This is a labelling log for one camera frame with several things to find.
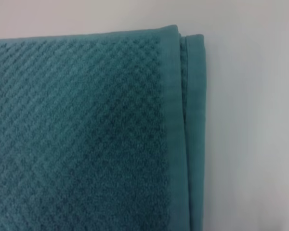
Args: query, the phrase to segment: textured towel surface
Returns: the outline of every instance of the textured towel surface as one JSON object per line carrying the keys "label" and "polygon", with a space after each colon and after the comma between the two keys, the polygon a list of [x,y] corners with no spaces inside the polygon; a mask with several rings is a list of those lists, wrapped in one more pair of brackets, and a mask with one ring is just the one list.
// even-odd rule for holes
{"label": "textured towel surface", "polygon": [[0,40],[0,231],[200,231],[203,36]]}

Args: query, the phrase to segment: terry cloth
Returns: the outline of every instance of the terry cloth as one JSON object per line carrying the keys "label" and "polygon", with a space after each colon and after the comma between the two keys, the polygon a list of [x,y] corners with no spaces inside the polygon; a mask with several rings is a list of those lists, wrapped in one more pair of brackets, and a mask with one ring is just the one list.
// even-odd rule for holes
{"label": "terry cloth", "polygon": [[205,103],[177,26],[0,39],[0,231],[201,231]]}

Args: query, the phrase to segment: white background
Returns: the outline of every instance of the white background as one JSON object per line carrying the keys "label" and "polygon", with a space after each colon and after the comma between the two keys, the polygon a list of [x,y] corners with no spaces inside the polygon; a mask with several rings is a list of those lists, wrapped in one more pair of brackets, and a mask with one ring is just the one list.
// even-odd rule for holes
{"label": "white background", "polygon": [[0,38],[205,35],[206,231],[289,231],[289,0],[0,0]]}

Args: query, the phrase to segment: folded towel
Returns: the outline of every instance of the folded towel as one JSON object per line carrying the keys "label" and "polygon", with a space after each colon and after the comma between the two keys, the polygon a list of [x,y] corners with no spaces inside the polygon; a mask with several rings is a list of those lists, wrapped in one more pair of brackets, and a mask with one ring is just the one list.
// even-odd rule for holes
{"label": "folded towel", "polygon": [[0,231],[200,231],[205,101],[176,26],[0,40]]}

